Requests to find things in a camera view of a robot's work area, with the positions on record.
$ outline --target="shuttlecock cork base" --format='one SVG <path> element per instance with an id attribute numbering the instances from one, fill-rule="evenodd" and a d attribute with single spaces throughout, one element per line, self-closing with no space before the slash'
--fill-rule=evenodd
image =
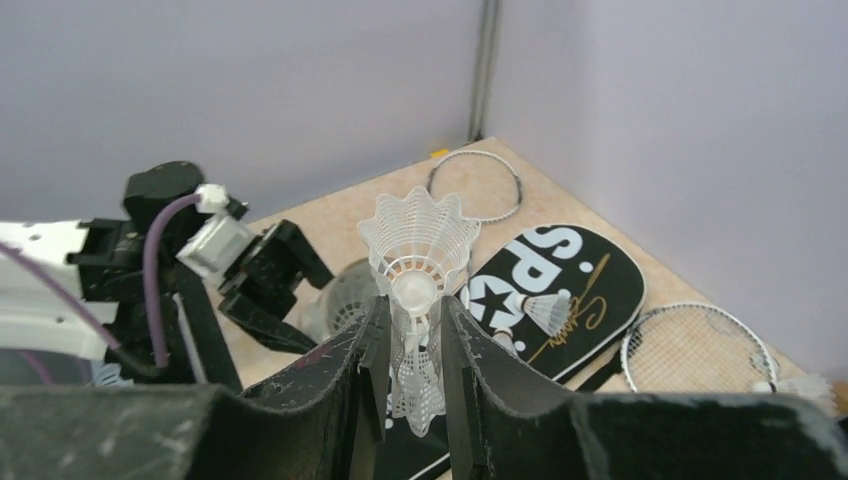
<path id="1" fill-rule="evenodd" d="M 480 221 L 462 216 L 456 194 L 439 202 L 423 187 L 404 199 L 377 197 L 373 218 L 358 225 L 381 295 L 392 311 L 392 416 L 418 436 L 444 414 L 440 300 L 462 284 Z"/>

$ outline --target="cable connector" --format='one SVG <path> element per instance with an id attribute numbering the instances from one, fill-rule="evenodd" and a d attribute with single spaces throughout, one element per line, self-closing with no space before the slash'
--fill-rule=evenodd
<path id="1" fill-rule="evenodd" d="M 227 189 L 223 185 L 204 183 L 197 187 L 194 193 L 200 195 L 200 202 L 197 203 L 197 211 L 200 213 L 214 215 L 224 211 L 230 203 L 230 197 L 227 196 Z"/>

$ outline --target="white wall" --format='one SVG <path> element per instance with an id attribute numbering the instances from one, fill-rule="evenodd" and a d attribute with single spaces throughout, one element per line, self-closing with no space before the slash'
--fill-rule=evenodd
<path id="1" fill-rule="evenodd" d="M 121 215 L 176 159 L 267 214 L 456 147 L 481 8 L 0 2 L 0 218 Z"/>
<path id="2" fill-rule="evenodd" d="M 848 378 L 848 2 L 505 2 L 496 135 Z"/>

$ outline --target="table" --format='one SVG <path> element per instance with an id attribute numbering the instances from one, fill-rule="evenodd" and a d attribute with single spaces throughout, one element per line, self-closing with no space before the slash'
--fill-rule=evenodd
<path id="1" fill-rule="evenodd" d="M 702 294 L 510 150 L 503 142 L 496 138 L 488 138 L 463 148 L 485 150 L 500 155 L 515 168 L 525 187 L 524 205 L 516 215 L 504 222 L 483 226 L 480 237 L 474 244 L 473 264 L 475 266 L 485 263 L 509 240 L 527 228 L 546 223 L 572 223 L 588 227 L 606 236 L 633 257 L 642 269 L 648 286 L 643 307 L 645 311 L 678 301 L 709 302 Z M 367 249 L 356 225 L 360 220 L 374 215 L 377 196 L 381 193 L 389 193 L 400 198 L 405 197 L 413 187 L 426 183 L 427 174 L 436 161 L 438 158 L 415 163 L 258 220 L 250 226 L 260 231 L 282 219 L 296 223 L 329 269 L 334 274 L 338 273 L 352 262 L 367 256 Z M 514 192 L 513 181 L 507 170 L 490 159 L 476 156 L 457 158 L 440 169 L 434 183 L 433 195 L 439 199 L 451 191 L 460 195 L 463 201 L 463 214 L 474 217 L 493 216 L 505 212 L 515 198 L 512 193 Z M 303 282 L 295 293 L 298 303 L 286 321 L 297 325 L 299 312 L 305 305 L 315 300 L 318 292 Z M 213 294 L 212 300 L 218 302 L 220 297 Z M 296 355 L 270 352 L 231 322 L 223 318 L 219 320 L 233 361 L 242 383 L 246 386 L 278 372 L 297 358 Z M 610 349 L 566 385 L 573 388 L 581 384 L 616 352 L 615 348 Z M 771 352 L 780 364 L 781 376 L 802 373 L 780 352 L 774 349 L 771 349 Z M 627 391 L 623 376 L 614 376 L 599 391 Z M 440 478 L 450 479 L 450 472 Z"/>

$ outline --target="purple cable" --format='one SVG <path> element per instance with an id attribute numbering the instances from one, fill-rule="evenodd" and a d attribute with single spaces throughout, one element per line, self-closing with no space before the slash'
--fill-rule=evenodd
<path id="1" fill-rule="evenodd" d="M 53 377 L 50 375 L 50 371 L 47 370 L 47 367 L 44 366 L 43 363 L 36 357 L 32 352 L 28 352 L 26 350 L 18 350 L 18 355 L 23 357 L 24 360 L 35 370 L 35 373 L 38 374 L 38 377 L 41 379 L 41 383 L 45 385 L 53 385 Z"/>
<path id="2" fill-rule="evenodd" d="M 71 310 L 73 310 L 77 315 L 79 315 L 79 317 L 85 323 L 87 323 L 89 327 L 94 329 L 94 331 L 97 332 L 98 335 L 100 335 L 100 338 L 102 338 L 103 341 L 106 342 L 106 345 L 108 345 L 109 348 L 111 348 L 112 350 L 117 350 L 121 348 L 121 342 L 119 342 L 117 338 L 115 338 L 111 333 L 109 333 L 109 330 L 106 330 L 106 328 L 101 325 L 101 323 L 96 318 L 94 318 L 94 315 L 92 315 L 91 312 L 89 312 L 88 309 L 85 308 L 79 300 L 74 298 L 74 296 L 71 295 L 70 292 L 68 292 L 67 290 L 65 290 L 64 287 L 59 285 L 59 282 L 54 280 L 53 277 L 51 277 L 47 272 L 45 272 L 40 265 L 33 262 L 28 257 L 21 255 L 18 250 L 10 247 L 9 245 L 3 242 L 0 242 L 0 252 L 2 252 L 4 255 L 12 259 L 12 261 L 20 265 L 21 268 L 29 272 L 33 277 L 41 280 L 41 282 L 44 283 L 47 288 L 52 290 L 53 293 L 55 293 L 56 296 L 59 297 L 65 303 L 65 305 L 70 307 Z"/>
<path id="3" fill-rule="evenodd" d="M 168 349 L 165 344 L 165 327 L 162 324 L 162 306 L 159 303 L 159 242 L 168 222 L 180 210 L 200 202 L 200 195 L 193 193 L 178 198 L 163 208 L 147 231 L 144 239 L 142 257 L 142 278 L 144 281 L 144 308 L 147 313 L 147 326 L 150 328 L 150 340 L 153 342 L 153 358 L 156 366 L 168 366 Z"/>

